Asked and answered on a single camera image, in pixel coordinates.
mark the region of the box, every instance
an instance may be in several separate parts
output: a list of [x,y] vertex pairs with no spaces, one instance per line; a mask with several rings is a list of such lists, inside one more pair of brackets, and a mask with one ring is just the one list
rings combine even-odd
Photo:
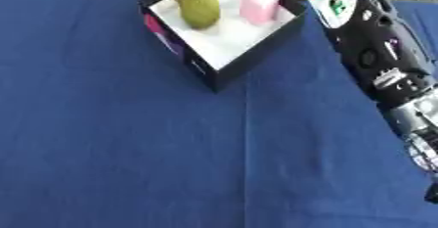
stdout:
[[252,25],[240,17],[240,0],[219,0],[221,19],[207,30],[190,29],[174,0],[141,0],[145,25],[213,91],[263,60],[279,41],[290,38],[303,22],[305,7],[280,0],[276,18]]

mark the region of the table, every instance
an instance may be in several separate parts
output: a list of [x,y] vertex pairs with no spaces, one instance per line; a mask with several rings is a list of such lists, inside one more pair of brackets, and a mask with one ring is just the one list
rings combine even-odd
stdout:
[[[436,227],[315,15],[215,95],[137,0],[0,0],[0,227]],[[437,53],[436,5],[397,7]]]

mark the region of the robotic arm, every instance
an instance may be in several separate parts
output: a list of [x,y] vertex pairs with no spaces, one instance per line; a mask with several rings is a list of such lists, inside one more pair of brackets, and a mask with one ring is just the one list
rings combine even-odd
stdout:
[[389,0],[308,0],[341,62],[432,179],[438,204],[435,60]]

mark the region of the green fruit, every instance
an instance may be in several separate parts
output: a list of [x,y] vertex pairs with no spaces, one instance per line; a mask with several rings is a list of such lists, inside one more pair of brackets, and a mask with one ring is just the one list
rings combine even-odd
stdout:
[[194,29],[213,26],[220,19],[218,0],[175,0],[180,5],[181,17]]

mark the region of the pink block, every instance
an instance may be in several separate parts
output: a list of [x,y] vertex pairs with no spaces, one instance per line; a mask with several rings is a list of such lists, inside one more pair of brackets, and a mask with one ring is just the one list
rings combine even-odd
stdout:
[[260,25],[275,18],[279,0],[241,0],[241,16],[250,23]]

